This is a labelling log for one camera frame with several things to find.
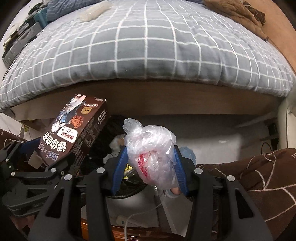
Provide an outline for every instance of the snack box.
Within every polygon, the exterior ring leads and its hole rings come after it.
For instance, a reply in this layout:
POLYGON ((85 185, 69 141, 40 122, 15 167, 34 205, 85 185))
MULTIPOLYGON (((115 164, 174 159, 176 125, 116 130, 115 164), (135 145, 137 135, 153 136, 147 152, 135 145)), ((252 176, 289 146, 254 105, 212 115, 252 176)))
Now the snack box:
POLYGON ((75 95, 41 138, 39 155, 47 165, 51 165, 73 152, 75 171, 78 172, 109 117, 106 99, 75 95))

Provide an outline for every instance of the metal bolt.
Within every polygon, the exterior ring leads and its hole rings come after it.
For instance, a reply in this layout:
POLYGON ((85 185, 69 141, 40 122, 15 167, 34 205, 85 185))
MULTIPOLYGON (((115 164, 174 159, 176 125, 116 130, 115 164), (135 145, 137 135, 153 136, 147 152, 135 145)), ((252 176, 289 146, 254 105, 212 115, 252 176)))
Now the metal bolt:
POLYGON ((105 172, 105 168, 103 167, 99 167, 97 170, 96 170, 97 173, 104 173, 105 172))
POLYGON ((202 174, 203 170, 202 170, 201 168, 195 168, 195 169, 194 169, 194 172, 195 172, 196 174, 202 174))
POLYGON ((235 180, 235 177, 232 175, 227 176, 227 180, 230 182, 233 182, 235 180))
POLYGON ((71 174, 67 174, 67 175, 65 175, 65 177, 64 177, 64 179, 65 179, 66 181, 71 180, 71 178, 72 178, 72 175, 71 175, 71 174))

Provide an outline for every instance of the mattress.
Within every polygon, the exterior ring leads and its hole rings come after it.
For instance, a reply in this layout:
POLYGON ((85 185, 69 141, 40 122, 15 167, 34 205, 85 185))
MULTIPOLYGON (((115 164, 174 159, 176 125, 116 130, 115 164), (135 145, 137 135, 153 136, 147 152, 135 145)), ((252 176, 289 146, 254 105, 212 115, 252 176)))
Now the mattress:
POLYGON ((204 5, 183 0, 110 0, 81 23, 86 8, 50 23, 11 66, 0 111, 83 81, 191 81, 287 96, 296 80, 270 43, 204 5))

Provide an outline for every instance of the brown blanket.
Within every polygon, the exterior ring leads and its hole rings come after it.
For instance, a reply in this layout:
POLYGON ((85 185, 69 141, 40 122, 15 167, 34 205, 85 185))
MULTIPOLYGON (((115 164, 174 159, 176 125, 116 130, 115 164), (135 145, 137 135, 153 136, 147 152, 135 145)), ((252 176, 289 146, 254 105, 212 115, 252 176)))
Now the brown blanket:
POLYGON ((296 149, 277 150, 231 163, 198 164, 197 167, 217 177, 233 175, 238 179, 261 212, 274 239, 296 215, 296 149))
POLYGON ((267 35, 262 31, 262 23, 246 8, 240 0, 203 0, 212 11, 229 17, 243 25, 263 40, 267 35))

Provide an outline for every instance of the gray suitcase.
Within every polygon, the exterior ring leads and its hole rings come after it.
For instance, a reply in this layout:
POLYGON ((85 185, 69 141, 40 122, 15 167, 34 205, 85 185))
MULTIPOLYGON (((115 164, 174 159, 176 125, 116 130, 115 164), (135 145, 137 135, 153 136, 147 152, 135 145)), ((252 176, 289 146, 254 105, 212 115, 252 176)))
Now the gray suitcase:
POLYGON ((3 62, 4 65, 9 68, 15 57, 22 51, 25 45, 35 37, 42 30, 40 23, 35 23, 32 27, 27 29, 19 38, 15 41, 15 43, 11 46, 10 50, 8 50, 7 54, 4 56, 3 62))

